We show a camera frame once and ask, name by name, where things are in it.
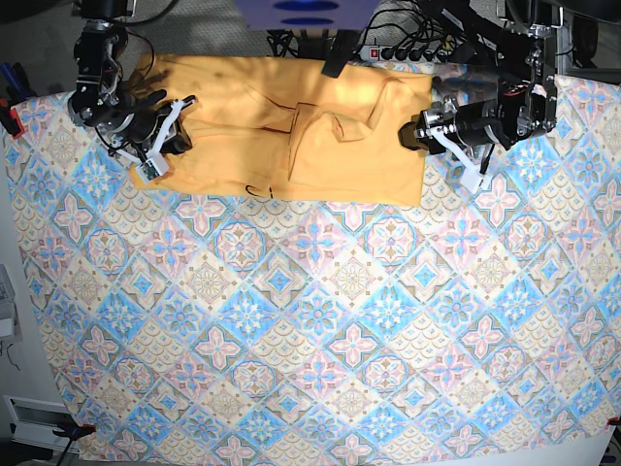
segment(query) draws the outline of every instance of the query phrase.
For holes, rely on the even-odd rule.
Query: yellow cloth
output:
[[[138,69],[146,69],[144,57]],[[143,92],[194,94],[182,113],[193,149],[139,189],[417,206],[424,151],[398,130],[429,108],[431,77],[271,57],[157,55]]]

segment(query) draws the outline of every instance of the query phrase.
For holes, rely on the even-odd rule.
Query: blue floral tile pattern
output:
[[[395,66],[462,103],[494,92],[464,67]],[[416,208],[131,201],[94,134],[69,159],[45,149],[72,130],[67,95],[18,106],[17,240],[60,396],[97,426],[82,458],[388,466],[605,431],[621,413],[621,93],[557,85],[557,128],[496,150],[488,190],[429,157]],[[114,217],[132,202],[140,234]]]

